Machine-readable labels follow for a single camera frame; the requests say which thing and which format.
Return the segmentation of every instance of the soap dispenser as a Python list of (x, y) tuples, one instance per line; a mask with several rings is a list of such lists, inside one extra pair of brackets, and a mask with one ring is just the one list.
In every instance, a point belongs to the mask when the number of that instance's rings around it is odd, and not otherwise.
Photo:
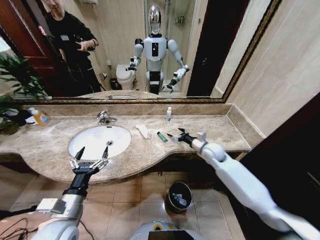
[(49, 118), (43, 112), (36, 110), (34, 107), (30, 107), (29, 110), (31, 111), (31, 114), (40, 126), (48, 124)]

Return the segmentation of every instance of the toilet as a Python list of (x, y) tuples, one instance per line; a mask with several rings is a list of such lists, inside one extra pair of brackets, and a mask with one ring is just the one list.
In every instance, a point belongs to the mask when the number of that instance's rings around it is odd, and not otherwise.
[(119, 64), (116, 66), (116, 78), (118, 83), (121, 85), (122, 90), (132, 90), (135, 80), (135, 71), (126, 71), (129, 65)]

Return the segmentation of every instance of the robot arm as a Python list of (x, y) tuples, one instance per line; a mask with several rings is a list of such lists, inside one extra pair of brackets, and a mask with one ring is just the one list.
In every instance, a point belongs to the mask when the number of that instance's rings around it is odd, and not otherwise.
[(171, 91), (172, 93), (175, 89), (174, 85), (176, 85), (186, 75), (186, 73), (190, 70), (190, 68), (188, 65), (184, 64), (183, 57), (179, 51), (177, 42), (175, 40), (173, 39), (169, 40), (167, 43), (167, 47), (170, 53), (172, 53), (172, 55), (174, 56), (176, 62), (181, 66), (181, 68), (179, 68), (176, 72), (173, 73), (173, 78), (171, 82), (162, 88), (164, 89), (165, 87), (167, 87), (169, 89), (172, 89)]
[(181, 135), (168, 136), (173, 141), (188, 143), (195, 149), (215, 169), (217, 176), (236, 199), (256, 212), (264, 223), (280, 232), (293, 230), (304, 240), (320, 240), (320, 232), (314, 226), (304, 218), (278, 207), (266, 186), (239, 161), (232, 159), (222, 146), (208, 143), (204, 132), (192, 137), (186, 130), (179, 129), (183, 132)]
[(126, 68), (126, 71), (129, 70), (134, 70), (137, 71), (138, 70), (138, 66), (141, 63), (141, 54), (144, 51), (144, 42), (142, 41), (142, 39), (137, 38), (135, 40), (135, 45), (134, 45), (134, 57), (130, 58), (130, 66), (128, 68)]
[(83, 147), (70, 160), (74, 179), (68, 189), (63, 192), (62, 199), (44, 198), (36, 211), (53, 213), (49, 221), (38, 227), (38, 232), (32, 240), (77, 240), (79, 238), (78, 224), (83, 213), (83, 202), (87, 196), (90, 177), (98, 173), (108, 164), (108, 146), (102, 158), (96, 162), (80, 162), (84, 153)]

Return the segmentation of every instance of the humanoid robot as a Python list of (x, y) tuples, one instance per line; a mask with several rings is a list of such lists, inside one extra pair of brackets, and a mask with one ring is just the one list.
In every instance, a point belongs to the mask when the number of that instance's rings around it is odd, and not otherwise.
[(156, 5), (153, 5), (149, 10), (149, 23), (151, 34), (145, 40), (140, 38), (135, 40), (135, 56), (130, 58), (130, 67), (126, 70), (138, 70), (138, 66), (141, 63), (141, 54), (144, 50), (147, 62), (147, 72), (145, 76), (147, 84), (149, 85), (149, 91), (158, 95), (165, 76), (161, 71), (162, 63), (167, 54), (167, 49), (169, 49), (175, 60), (181, 66), (181, 68), (173, 73), (171, 82), (162, 88), (164, 89), (167, 87), (171, 89), (170, 93), (172, 93), (175, 89), (174, 85), (186, 75), (186, 72), (188, 72), (190, 68), (188, 65), (184, 64), (183, 57), (176, 41), (173, 39), (167, 41), (167, 39), (160, 34), (161, 12), (160, 8)]

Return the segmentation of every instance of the trash can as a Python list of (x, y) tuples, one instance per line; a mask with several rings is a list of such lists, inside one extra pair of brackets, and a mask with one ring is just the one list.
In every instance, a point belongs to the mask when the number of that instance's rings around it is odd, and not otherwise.
[(176, 181), (169, 188), (165, 204), (173, 213), (185, 212), (192, 202), (191, 190), (183, 181)]
[(122, 87), (116, 78), (110, 79), (110, 85), (112, 90), (122, 90)]

